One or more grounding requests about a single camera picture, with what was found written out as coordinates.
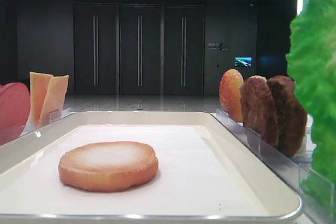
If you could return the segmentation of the toasted bun slice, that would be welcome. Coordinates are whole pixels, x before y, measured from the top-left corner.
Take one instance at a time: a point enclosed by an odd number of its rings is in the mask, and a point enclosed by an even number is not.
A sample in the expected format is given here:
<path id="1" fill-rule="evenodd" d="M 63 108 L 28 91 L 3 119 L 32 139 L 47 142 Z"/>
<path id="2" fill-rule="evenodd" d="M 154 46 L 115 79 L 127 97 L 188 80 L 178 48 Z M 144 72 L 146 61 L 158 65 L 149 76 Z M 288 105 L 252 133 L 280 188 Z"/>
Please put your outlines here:
<path id="1" fill-rule="evenodd" d="M 67 186 L 94 192 L 118 192 L 151 181 L 159 166 L 154 149 L 144 143 L 91 143 L 66 152 L 58 165 Z"/>

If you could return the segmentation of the green lettuce leaf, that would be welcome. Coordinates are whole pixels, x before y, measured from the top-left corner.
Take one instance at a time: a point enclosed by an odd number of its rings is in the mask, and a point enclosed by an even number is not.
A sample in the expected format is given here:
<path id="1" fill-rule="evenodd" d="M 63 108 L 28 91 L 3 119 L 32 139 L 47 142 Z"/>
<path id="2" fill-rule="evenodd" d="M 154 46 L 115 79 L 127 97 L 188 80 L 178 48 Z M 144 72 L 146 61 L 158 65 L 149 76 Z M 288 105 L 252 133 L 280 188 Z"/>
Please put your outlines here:
<path id="1" fill-rule="evenodd" d="M 305 0 L 290 29 L 288 73 L 313 118 L 312 168 L 326 178 L 311 175 L 303 189 L 328 205 L 335 197 L 335 0 Z"/>

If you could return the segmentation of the brown meat patty front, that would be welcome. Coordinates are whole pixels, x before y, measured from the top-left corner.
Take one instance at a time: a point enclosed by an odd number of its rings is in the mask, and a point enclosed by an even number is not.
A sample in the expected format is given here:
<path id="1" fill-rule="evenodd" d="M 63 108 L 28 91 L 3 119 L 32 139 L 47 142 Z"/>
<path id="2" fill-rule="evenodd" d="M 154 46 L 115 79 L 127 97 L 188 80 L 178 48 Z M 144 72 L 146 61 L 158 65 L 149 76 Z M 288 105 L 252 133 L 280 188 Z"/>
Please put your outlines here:
<path id="1" fill-rule="evenodd" d="M 249 78 L 240 87 L 243 126 L 259 133 L 261 139 L 277 148 L 278 118 L 272 93 L 262 78 Z"/>

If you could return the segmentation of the brown meat patty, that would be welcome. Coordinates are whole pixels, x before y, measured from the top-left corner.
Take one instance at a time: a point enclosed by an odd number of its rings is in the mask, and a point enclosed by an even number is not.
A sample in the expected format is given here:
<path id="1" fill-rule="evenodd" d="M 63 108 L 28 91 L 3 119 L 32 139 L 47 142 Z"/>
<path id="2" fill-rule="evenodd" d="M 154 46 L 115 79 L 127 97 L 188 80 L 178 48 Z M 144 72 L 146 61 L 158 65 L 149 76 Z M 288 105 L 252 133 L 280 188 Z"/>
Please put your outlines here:
<path id="1" fill-rule="evenodd" d="M 308 114 L 295 95 L 295 82 L 286 76 L 267 80 L 276 105 L 278 118 L 278 151 L 287 157 L 294 156 L 302 146 Z"/>
<path id="2" fill-rule="evenodd" d="M 272 93 L 262 78 L 249 78 L 240 87 L 243 126 L 259 133 L 261 139 L 277 148 L 278 118 Z"/>

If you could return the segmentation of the orange cheese slice inner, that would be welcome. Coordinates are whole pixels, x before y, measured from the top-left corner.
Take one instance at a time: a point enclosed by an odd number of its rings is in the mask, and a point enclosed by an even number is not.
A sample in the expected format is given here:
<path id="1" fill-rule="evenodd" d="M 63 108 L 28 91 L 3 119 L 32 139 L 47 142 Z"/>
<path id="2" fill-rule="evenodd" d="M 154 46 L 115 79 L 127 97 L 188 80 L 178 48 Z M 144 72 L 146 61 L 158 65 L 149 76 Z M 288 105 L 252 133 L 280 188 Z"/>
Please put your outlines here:
<path id="1" fill-rule="evenodd" d="M 38 127 L 60 118 L 68 88 L 69 75 L 52 77 L 41 110 Z"/>

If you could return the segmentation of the orange cheese slice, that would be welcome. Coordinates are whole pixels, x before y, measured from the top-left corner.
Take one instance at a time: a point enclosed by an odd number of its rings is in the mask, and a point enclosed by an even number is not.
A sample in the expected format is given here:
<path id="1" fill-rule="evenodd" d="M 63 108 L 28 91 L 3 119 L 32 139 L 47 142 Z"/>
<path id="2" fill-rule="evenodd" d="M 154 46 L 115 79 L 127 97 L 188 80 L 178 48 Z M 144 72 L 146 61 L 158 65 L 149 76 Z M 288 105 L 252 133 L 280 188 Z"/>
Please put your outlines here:
<path id="1" fill-rule="evenodd" d="M 38 125 L 44 99 L 48 90 L 52 74 L 30 72 L 30 120 L 32 124 Z"/>
<path id="2" fill-rule="evenodd" d="M 41 110 L 38 127 L 60 118 L 68 88 L 69 75 L 52 77 Z"/>

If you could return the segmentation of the brown meat patty rear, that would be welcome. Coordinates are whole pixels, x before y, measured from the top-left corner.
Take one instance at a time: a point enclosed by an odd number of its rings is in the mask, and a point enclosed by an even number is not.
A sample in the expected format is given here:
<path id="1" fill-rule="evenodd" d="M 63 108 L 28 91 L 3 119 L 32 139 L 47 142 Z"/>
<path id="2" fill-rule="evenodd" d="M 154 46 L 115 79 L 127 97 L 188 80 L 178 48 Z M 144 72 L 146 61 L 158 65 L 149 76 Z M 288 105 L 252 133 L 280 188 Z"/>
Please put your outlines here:
<path id="1" fill-rule="evenodd" d="M 294 156 L 302 146 L 308 114 L 295 95 L 295 82 L 286 76 L 267 80 L 276 105 L 278 118 L 278 151 L 287 157 Z"/>

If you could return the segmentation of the orange cheese slice outer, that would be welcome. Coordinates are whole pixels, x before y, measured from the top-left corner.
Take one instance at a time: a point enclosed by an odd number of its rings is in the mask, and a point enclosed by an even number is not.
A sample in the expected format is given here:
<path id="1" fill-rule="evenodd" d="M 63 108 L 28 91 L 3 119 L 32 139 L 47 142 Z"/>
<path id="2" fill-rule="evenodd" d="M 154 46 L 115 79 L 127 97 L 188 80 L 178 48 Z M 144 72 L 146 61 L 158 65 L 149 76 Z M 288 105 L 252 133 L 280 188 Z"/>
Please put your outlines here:
<path id="1" fill-rule="evenodd" d="M 32 124 L 38 125 L 44 99 L 48 90 L 52 74 L 30 72 L 30 120 Z"/>

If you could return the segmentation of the red tomato slice outer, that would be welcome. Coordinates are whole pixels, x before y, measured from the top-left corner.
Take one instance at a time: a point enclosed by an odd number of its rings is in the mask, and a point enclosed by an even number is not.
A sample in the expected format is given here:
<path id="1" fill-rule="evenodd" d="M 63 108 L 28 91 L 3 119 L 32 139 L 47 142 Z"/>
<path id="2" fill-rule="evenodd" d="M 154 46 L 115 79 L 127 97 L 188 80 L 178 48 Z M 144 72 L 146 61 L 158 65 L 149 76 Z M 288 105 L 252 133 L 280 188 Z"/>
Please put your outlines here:
<path id="1" fill-rule="evenodd" d="M 13 82 L 1 86 L 1 130 L 26 124 L 30 94 L 26 85 Z"/>

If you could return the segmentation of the front bun slice right rack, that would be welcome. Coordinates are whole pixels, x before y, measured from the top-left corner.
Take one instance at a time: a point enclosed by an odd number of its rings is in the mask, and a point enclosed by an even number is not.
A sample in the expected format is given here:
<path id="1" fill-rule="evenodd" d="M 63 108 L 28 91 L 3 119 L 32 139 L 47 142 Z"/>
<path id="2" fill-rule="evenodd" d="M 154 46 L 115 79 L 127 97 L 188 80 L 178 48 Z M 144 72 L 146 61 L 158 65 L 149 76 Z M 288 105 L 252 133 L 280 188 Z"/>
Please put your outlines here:
<path id="1" fill-rule="evenodd" d="M 219 84 L 219 100 L 223 110 L 236 122 L 242 122 L 240 87 L 244 80 L 236 69 L 227 70 Z"/>

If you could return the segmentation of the dark triple door panel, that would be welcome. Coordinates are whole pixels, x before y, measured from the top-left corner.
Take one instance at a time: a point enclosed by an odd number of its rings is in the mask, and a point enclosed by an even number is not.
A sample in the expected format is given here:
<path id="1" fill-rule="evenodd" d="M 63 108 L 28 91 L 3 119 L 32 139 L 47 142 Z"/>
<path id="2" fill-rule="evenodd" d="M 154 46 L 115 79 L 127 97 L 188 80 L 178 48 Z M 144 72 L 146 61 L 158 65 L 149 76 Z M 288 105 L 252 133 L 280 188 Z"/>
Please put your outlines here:
<path id="1" fill-rule="evenodd" d="M 75 93 L 201 95 L 204 8 L 74 6 Z"/>

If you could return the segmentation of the white metal tray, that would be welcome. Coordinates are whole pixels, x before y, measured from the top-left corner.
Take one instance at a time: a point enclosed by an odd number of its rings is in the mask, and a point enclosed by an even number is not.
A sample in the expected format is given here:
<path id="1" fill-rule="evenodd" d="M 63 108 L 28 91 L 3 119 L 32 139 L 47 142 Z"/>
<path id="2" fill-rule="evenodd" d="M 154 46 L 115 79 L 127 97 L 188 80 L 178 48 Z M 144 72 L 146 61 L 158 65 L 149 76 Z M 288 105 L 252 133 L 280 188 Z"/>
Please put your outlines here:
<path id="1" fill-rule="evenodd" d="M 1 147 L 1 223 L 293 223 L 248 140 L 203 112 L 74 113 Z"/>

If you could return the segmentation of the small wall screen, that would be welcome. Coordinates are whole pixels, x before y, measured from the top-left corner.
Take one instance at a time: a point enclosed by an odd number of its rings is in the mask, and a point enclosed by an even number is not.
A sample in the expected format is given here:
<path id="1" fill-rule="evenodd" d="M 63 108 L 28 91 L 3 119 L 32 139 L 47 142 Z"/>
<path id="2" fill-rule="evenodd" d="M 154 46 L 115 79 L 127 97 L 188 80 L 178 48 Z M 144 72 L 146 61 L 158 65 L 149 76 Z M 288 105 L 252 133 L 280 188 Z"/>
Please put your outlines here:
<path id="1" fill-rule="evenodd" d="M 235 57 L 235 67 L 251 67 L 252 57 Z"/>

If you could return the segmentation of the clear front rail left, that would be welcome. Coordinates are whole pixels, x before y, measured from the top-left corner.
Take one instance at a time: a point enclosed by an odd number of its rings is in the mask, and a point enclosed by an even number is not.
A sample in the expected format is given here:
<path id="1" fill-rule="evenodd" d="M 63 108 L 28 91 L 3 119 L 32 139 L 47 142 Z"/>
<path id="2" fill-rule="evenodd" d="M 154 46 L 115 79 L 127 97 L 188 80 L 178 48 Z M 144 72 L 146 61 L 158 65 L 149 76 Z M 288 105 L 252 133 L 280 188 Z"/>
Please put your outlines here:
<path id="1" fill-rule="evenodd" d="M 7 129 L 3 129 L 1 130 L 1 145 L 7 144 L 23 135 L 36 131 L 43 126 L 50 125 L 51 123 L 54 123 L 73 113 L 74 111 L 71 108 L 62 111 L 54 111 L 38 121 L 33 122 L 28 120 L 25 125 L 13 126 Z"/>

